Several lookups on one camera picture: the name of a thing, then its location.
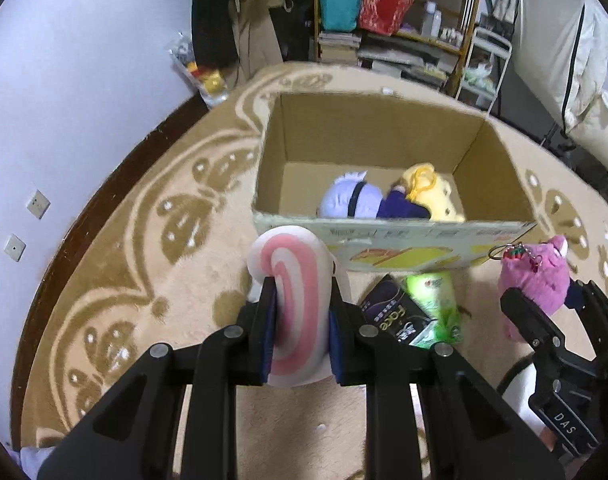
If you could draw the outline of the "green tissue pack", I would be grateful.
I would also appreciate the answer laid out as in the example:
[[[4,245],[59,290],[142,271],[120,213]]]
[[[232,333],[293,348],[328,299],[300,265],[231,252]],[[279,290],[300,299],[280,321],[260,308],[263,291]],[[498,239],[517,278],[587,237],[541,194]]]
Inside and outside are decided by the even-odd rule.
[[[406,289],[410,297],[429,317],[429,325],[415,338],[413,344],[429,349],[433,344],[446,342],[456,346],[462,340],[461,318],[447,271],[409,275]]]

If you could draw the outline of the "wooden shelf rack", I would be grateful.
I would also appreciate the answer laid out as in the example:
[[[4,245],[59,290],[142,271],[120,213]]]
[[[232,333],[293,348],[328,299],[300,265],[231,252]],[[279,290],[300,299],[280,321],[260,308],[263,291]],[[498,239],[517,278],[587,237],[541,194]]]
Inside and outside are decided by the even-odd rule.
[[[456,96],[481,0],[415,0],[393,36],[361,35],[359,65],[426,84]],[[320,0],[313,0],[313,58],[319,62],[317,38],[324,30]]]

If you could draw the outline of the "beige patterned carpet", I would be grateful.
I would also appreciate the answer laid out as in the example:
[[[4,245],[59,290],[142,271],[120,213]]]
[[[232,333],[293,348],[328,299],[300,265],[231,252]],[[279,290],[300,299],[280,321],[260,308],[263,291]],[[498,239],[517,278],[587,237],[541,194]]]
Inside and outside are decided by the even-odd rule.
[[[256,78],[231,104],[185,112],[180,139],[98,231],[58,297],[27,380],[17,442],[60,442],[151,344],[201,341],[231,323],[249,290],[245,257],[259,133],[282,91],[391,89],[437,94],[357,68],[291,64]],[[363,392],[327,379],[238,400],[244,479],[359,479]]]

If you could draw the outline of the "open cardboard box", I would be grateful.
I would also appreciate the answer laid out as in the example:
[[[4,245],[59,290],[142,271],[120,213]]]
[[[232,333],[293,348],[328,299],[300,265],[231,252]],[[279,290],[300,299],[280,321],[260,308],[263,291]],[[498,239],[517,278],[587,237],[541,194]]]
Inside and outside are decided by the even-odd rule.
[[[361,172],[387,191],[405,171],[430,165],[451,220],[329,219],[333,181]],[[253,220],[313,232],[345,269],[455,269],[495,245],[520,240],[535,212],[499,129],[453,100],[439,105],[377,93],[282,93],[267,119]]]

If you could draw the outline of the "beige hanging coat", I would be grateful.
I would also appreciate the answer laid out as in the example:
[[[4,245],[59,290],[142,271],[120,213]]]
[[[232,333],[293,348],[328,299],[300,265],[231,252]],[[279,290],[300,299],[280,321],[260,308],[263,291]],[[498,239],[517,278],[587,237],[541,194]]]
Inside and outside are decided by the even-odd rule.
[[[283,62],[270,10],[284,0],[230,0],[229,14],[238,59],[225,69],[230,88],[246,84],[258,72]]]

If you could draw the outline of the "stack of books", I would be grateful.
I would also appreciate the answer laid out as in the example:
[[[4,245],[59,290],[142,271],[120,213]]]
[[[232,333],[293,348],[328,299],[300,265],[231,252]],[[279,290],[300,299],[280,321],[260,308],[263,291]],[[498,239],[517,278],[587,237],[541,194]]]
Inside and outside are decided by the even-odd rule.
[[[358,32],[321,32],[318,60],[323,64],[358,66],[361,35]]]

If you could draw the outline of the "pink plush toy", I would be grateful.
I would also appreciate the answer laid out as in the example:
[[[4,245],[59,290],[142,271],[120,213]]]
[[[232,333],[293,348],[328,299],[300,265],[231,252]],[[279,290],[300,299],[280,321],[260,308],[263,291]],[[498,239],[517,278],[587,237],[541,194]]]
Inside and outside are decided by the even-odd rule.
[[[538,244],[506,245],[500,251],[499,296],[509,288],[520,289],[546,315],[553,315],[566,302],[571,284],[567,253],[563,235]]]

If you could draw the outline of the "yellow plush toy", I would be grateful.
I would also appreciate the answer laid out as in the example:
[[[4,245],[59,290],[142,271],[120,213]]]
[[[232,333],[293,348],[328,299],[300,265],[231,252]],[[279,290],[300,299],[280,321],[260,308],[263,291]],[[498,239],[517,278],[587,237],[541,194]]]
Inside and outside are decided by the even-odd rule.
[[[401,177],[409,202],[430,212],[432,221],[464,222],[466,217],[453,202],[453,188],[434,168],[425,162],[408,168]]]

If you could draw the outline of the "lower wall socket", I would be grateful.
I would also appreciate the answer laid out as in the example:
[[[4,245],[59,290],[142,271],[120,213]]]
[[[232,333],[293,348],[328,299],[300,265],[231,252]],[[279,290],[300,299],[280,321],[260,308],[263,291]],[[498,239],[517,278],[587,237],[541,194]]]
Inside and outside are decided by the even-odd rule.
[[[4,253],[14,262],[19,262],[26,249],[26,243],[17,235],[11,234],[4,245]]]

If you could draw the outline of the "wall socket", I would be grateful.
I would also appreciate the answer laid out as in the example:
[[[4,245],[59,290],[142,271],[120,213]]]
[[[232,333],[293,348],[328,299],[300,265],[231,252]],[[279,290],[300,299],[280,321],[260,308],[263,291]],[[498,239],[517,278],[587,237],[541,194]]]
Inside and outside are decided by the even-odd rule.
[[[19,262],[26,249],[26,243],[17,235],[11,234],[4,245],[4,253],[14,262]]]
[[[34,218],[41,220],[49,209],[51,202],[48,197],[41,191],[35,190],[32,194],[31,199],[28,200],[26,209],[34,216]]]

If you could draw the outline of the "plastic bag of toys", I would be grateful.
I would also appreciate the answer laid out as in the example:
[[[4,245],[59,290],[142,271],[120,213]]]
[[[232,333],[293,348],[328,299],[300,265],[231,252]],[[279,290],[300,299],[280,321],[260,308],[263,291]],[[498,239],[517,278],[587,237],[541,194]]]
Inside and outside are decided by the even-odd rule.
[[[169,54],[179,73],[199,94],[208,110],[229,98],[228,86],[219,70],[199,65],[195,61],[190,35],[179,32],[169,48]]]

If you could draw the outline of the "upper wall socket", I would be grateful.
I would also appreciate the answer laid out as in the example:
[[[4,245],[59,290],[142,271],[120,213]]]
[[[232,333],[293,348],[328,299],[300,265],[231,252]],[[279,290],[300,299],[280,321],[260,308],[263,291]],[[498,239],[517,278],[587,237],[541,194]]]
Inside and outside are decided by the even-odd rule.
[[[51,202],[48,197],[41,191],[35,190],[32,194],[31,199],[28,200],[26,209],[34,216],[34,218],[41,220],[49,209]]]

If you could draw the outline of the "pink white swirl plush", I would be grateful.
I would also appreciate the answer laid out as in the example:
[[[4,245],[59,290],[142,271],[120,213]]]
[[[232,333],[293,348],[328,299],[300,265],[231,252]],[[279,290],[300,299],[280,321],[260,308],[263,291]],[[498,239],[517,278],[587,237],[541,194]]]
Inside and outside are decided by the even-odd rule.
[[[331,375],[332,286],[351,298],[346,271],[324,242],[301,226],[278,226],[255,240],[246,259],[254,282],[273,278],[277,327],[268,384],[292,388]]]

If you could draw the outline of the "black tissue pack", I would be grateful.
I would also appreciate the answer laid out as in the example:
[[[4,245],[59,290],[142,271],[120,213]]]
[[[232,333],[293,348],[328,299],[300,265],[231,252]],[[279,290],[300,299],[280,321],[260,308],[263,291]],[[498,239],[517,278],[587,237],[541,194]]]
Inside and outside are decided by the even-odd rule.
[[[366,293],[359,308],[368,323],[407,346],[420,346],[435,324],[391,274]]]

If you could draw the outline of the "red gift bag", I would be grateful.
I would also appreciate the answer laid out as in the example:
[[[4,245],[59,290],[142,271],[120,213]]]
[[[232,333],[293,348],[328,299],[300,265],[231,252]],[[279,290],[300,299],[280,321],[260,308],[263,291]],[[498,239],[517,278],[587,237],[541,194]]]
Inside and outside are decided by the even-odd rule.
[[[361,0],[358,26],[381,36],[395,35],[415,0]]]

